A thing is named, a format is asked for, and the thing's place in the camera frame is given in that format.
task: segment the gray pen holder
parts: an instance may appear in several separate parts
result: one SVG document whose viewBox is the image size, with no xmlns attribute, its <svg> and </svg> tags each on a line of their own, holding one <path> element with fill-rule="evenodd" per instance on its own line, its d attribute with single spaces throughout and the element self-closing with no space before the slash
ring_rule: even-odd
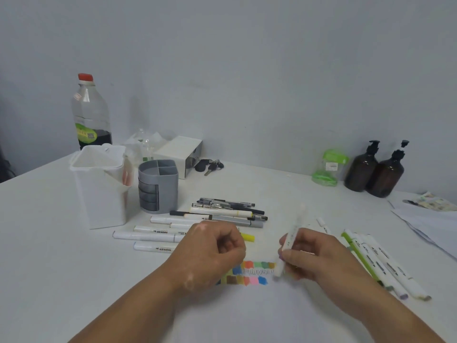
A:
<svg viewBox="0 0 457 343">
<path fill-rule="evenodd" d="M 173 160 L 150 160 L 138 167 L 140 207 L 164 214 L 178 206 L 178 169 Z"/>
</svg>

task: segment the left hand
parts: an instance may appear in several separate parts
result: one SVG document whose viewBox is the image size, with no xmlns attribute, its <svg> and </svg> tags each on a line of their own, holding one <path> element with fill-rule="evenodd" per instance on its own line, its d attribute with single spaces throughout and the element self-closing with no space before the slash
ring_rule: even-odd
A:
<svg viewBox="0 0 457 343">
<path fill-rule="evenodd" d="M 179 294 L 210 288 L 246 256 L 243 237 L 232 223 L 194 224 L 160 267 Z"/>
</svg>

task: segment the hand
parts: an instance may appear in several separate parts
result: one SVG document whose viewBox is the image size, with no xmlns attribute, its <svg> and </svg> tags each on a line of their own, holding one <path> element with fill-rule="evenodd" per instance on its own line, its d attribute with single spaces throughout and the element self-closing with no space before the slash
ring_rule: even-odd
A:
<svg viewBox="0 0 457 343">
<path fill-rule="evenodd" d="M 210 288 L 246 256 L 243 237 L 232 223 L 192 225 L 160 270 L 179 294 Z"/>
<path fill-rule="evenodd" d="M 281 246 L 286 235 L 279 240 Z M 319 284 L 335 305 L 361 320 L 373 305 L 373 297 L 390 296 L 334 236 L 301 228 L 292 250 L 278 250 L 285 270 L 295 279 Z"/>
</svg>

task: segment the barcode sticker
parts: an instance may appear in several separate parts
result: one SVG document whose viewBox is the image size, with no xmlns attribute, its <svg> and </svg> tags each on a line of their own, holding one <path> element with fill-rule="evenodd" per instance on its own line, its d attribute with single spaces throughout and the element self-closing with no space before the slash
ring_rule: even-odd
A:
<svg viewBox="0 0 457 343">
<path fill-rule="evenodd" d="M 325 170 L 326 171 L 338 171 L 338 163 L 337 162 L 326 162 Z"/>
</svg>

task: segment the yellow marker cap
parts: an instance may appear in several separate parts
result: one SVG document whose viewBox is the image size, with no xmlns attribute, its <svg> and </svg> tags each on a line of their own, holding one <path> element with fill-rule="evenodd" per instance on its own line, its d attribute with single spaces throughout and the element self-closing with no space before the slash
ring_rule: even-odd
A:
<svg viewBox="0 0 457 343">
<path fill-rule="evenodd" d="M 241 232 L 241 236 L 243 237 L 243 239 L 247 242 L 254 242 L 255 240 L 255 237 L 253 235 L 249 235 L 247 233 L 242 233 Z"/>
</svg>

